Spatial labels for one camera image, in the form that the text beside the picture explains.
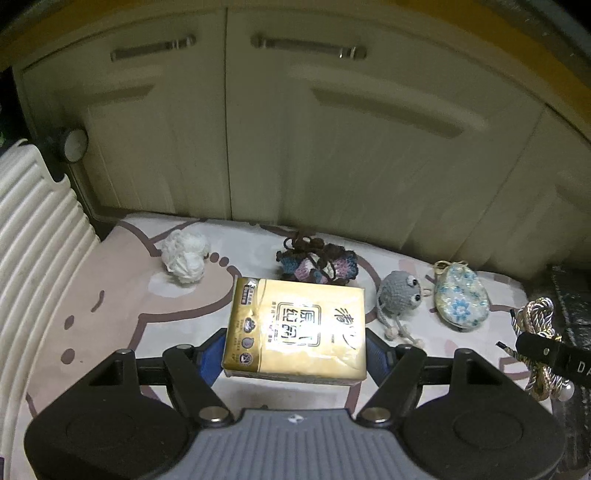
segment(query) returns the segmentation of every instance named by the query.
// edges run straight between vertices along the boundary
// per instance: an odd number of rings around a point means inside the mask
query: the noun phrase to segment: metal screw
[[[210,423],[220,423],[221,421],[224,421],[228,415],[230,415],[230,412],[224,407],[211,406],[199,410],[199,417]]]
[[[361,416],[372,423],[383,423],[389,420],[390,412],[382,407],[371,407],[361,412]]]

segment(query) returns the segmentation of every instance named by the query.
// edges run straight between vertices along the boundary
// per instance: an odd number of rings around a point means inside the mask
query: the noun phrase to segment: white cabinet
[[[176,40],[185,48],[163,49]],[[72,173],[98,211],[229,218],[224,42],[220,10],[130,25],[59,51],[22,73],[30,127],[37,138],[86,128],[89,150]],[[113,61],[115,50],[123,58]]]
[[[255,48],[253,35],[268,48]],[[367,57],[338,58],[330,46],[363,46]],[[229,11],[226,96],[235,219],[308,226],[425,260],[458,250],[542,110],[441,46],[293,11]]]
[[[475,267],[529,278],[591,264],[591,147],[546,109],[511,175],[459,251]]]

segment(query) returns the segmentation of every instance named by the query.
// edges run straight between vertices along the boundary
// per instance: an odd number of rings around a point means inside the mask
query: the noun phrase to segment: white yarn ball
[[[201,280],[207,255],[209,240],[199,233],[174,230],[162,243],[162,262],[181,283]]]

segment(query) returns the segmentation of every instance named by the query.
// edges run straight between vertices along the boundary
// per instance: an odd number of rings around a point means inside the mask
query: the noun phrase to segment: gold tissue package
[[[363,289],[239,278],[226,375],[352,385],[365,379]]]

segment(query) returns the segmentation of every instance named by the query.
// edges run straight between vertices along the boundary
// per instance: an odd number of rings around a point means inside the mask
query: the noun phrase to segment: cartoon print rug
[[[179,286],[162,265],[159,245],[175,229],[199,232],[210,240],[212,253],[197,284]],[[160,356],[179,343],[199,345],[226,327],[235,277],[278,278],[275,253],[292,234],[279,227],[147,213],[120,221],[81,266],[48,327],[20,408],[12,455],[5,459],[5,476],[10,472],[15,480],[35,478],[22,448],[27,425],[111,352],[132,348],[138,358]],[[375,320],[380,278],[392,270],[404,270],[424,287],[432,286],[433,269],[427,263],[336,236],[318,236],[359,255],[359,275],[351,285],[365,289],[366,323],[382,338],[384,327]],[[433,308],[432,297],[425,298],[407,325],[425,341],[429,355],[451,357],[456,348],[473,348],[525,386],[525,367],[495,346],[497,341],[514,345],[508,310],[523,306],[525,293],[519,283],[503,275],[479,276],[493,304],[481,328],[470,333],[449,329]],[[371,377],[343,387],[226,378],[223,373],[213,384],[234,414],[262,405],[271,409],[346,407],[355,414],[376,388]],[[146,388],[143,393],[170,404],[165,387]],[[446,387],[425,387],[421,402],[444,393]]]

